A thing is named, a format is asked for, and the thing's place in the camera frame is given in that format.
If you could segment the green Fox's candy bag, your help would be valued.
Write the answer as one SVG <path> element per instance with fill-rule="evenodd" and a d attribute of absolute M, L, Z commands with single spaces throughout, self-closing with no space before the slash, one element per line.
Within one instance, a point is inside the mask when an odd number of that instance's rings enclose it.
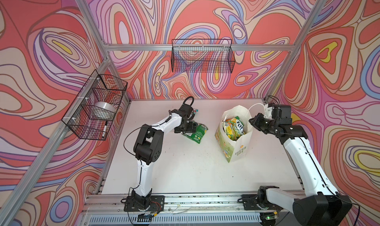
<path fill-rule="evenodd" d="M 196 142 L 197 144 L 200 144 L 202 138 L 205 136 L 207 131 L 208 131 L 208 127 L 206 125 L 198 123 L 196 131 L 194 133 L 185 133 L 182 135 Z"/>

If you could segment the yellow-green Fox's candy bag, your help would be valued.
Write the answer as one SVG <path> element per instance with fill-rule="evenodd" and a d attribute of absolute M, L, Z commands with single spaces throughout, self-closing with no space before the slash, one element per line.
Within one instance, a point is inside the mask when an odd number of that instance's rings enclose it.
<path fill-rule="evenodd" d="M 232 141 L 237 141 L 241 136 L 245 134 L 243 129 L 244 124 L 239 116 L 224 120 L 222 127 L 224 133 Z"/>

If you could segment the white paper bag with flowers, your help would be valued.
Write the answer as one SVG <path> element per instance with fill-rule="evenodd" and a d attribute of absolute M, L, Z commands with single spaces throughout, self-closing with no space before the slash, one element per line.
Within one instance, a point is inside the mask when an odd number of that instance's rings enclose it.
<path fill-rule="evenodd" d="M 246 108 L 237 105 L 222 115 L 215 138 L 228 163 L 235 162 L 247 155 L 254 127 L 249 120 L 252 119 L 251 110 L 261 106 L 260 114 L 264 112 L 264 104 L 256 103 Z"/>

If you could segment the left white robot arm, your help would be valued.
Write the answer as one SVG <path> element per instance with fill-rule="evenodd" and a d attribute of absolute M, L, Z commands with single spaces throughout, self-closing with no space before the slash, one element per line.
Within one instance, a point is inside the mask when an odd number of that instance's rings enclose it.
<path fill-rule="evenodd" d="M 138 161 L 138 178 L 130 199 L 135 207 L 147 209 L 151 204 L 153 167 L 162 153 L 165 134 L 171 131 L 176 134 L 196 132 L 198 124 L 194 116 L 191 104 L 183 103 L 179 109 L 170 110 L 163 120 L 141 126 L 133 147 Z"/>

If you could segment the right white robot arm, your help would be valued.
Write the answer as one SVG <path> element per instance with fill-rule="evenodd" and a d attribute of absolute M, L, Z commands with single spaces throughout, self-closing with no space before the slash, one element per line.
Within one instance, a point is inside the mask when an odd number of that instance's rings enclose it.
<path fill-rule="evenodd" d="M 299 198 L 277 186 L 261 186 L 254 198 L 256 207 L 285 209 L 302 226 L 338 226 L 352 202 L 329 180 L 311 149 L 306 131 L 300 125 L 293 125 L 291 113 L 289 105 L 269 103 L 249 123 L 280 141 L 302 182 L 305 197 Z"/>

